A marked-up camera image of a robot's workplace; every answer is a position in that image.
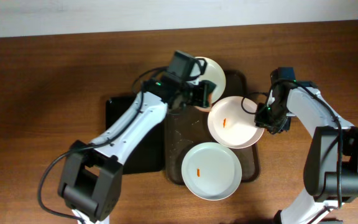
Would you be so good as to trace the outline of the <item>white plate top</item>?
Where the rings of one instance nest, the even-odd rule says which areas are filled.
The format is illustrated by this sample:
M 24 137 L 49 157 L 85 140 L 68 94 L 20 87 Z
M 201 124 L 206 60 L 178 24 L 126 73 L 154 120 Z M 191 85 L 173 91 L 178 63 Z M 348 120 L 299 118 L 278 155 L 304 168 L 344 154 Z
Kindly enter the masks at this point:
M 217 62 L 215 62 L 210 58 L 206 58 L 206 57 L 196 57 L 196 58 L 201 60 L 201 64 L 203 64 L 203 59 L 207 63 L 204 74 L 201 75 L 198 80 L 211 81 L 216 85 L 216 88 L 214 89 L 211 95 L 211 102 L 215 103 L 220 99 L 220 97 L 223 95 L 223 92 L 225 91 L 226 76 L 224 74 L 224 71 Z

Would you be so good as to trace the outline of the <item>white plate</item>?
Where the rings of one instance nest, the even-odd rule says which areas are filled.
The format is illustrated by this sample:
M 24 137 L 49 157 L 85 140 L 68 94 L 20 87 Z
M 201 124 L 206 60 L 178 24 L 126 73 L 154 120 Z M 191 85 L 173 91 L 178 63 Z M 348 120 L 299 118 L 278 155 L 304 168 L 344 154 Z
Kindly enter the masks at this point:
M 184 156 L 181 176 L 190 192 L 210 201 L 230 197 L 242 180 L 242 167 L 237 156 L 216 142 L 192 147 Z
M 256 103 L 241 96 L 229 96 L 217 101 L 208 114 L 210 135 L 218 143 L 232 149 L 242 149 L 255 144 L 264 133 L 263 128 L 255 125 L 253 113 L 256 109 Z
M 196 58 L 201 60 L 201 64 L 203 64 L 203 59 L 207 63 L 204 74 L 201 75 L 198 80 L 211 81 L 216 85 L 216 88 L 214 89 L 211 95 L 211 102 L 215 103 L 220 99 L 220 97 L 223 95 L 223 92 L 225 91 L 226 76 L 224 74 L 224 71 L 217 62 L 215 62 L 210 58 L 206 58 L 206 57 L 196 57 Z

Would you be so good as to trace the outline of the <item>white plate bottom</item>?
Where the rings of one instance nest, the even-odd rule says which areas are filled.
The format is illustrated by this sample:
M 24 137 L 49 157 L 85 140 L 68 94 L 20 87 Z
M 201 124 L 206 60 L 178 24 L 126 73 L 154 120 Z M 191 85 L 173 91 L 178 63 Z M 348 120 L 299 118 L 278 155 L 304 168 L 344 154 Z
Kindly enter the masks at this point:
M 192 147 L 184 156 L 181 176 L 190 192 L 210 201 L 230 197 L 242 180 L 242 167 L 237 156 L 216 142 Z

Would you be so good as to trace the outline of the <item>green and pink sponge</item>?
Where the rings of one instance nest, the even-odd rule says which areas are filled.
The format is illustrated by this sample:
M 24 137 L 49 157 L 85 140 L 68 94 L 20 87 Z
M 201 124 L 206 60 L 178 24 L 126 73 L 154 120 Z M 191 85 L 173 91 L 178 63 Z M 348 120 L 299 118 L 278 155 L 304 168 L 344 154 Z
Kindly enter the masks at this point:
M 212 95 L 214 89 L 216 88 L 216 84 L 209 80 L 203 80 L 201 81 L 201 84 L 204 90 L 202 108 L 208 109 L 212 105 Z

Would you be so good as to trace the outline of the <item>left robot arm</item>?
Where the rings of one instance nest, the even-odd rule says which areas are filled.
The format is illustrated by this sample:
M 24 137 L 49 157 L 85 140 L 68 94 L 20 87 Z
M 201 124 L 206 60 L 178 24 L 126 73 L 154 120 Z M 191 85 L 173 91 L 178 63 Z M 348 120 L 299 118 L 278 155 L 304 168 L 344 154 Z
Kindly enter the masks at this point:
M 74 142 L 65 163 L 58 195 L 78 223 L 104 222 L 121 194 L 123 166 L 143 138 L 183 105 L 207 108 L 216 85 L 209 80 L 182 81 L 167 75 L 143 82 L 126 112 L 89 144 Z

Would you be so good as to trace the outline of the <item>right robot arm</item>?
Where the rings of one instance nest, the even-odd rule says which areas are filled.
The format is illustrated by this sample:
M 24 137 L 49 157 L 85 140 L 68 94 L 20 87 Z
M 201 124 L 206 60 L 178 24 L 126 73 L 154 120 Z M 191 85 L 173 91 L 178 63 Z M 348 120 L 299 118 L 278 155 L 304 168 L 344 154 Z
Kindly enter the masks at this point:
M 304 188 L 273 222 L 320 223 L 358 197 L 358 127 L 335 112 L 313 82 L 298 81 L 293 68 L 275 69 L 270 81 L 265 103 L 257 106 L 255 125 L 277 134 L 288 131 L 296 117 L 312 138 Z

